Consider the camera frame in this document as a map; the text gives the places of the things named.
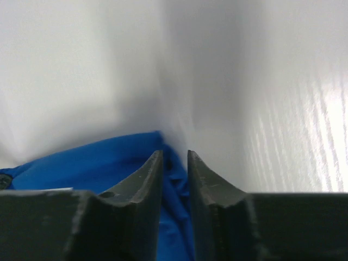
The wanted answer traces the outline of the blue t shirt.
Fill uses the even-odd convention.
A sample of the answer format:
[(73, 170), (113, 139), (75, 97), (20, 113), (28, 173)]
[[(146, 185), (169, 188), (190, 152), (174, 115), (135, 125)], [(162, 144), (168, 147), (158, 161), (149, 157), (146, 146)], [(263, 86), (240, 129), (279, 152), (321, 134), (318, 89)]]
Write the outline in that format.
[(102, 193), (163, 151), (163, 195), (157, 260), (194, 260), (187, 172), (160, 132), (119, 136), (51, 154), (13, 168), (8, 189), (74, 188)]

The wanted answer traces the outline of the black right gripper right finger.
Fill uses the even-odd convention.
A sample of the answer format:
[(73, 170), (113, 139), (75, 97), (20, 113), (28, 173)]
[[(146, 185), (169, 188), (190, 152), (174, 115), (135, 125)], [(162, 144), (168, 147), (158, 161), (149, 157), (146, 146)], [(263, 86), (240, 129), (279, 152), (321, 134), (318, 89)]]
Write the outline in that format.
[(244, 192), (188, 152), (196, 260), (347, 260), (346, 193)]

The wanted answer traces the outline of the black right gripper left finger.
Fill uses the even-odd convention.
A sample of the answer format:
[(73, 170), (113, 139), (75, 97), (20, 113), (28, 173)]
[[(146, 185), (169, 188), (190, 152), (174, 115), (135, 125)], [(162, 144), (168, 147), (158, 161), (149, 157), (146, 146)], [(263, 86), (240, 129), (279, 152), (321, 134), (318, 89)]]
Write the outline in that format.
[(115, 186), (2, 190), (1, 260), (155, 260), (163, 153)]

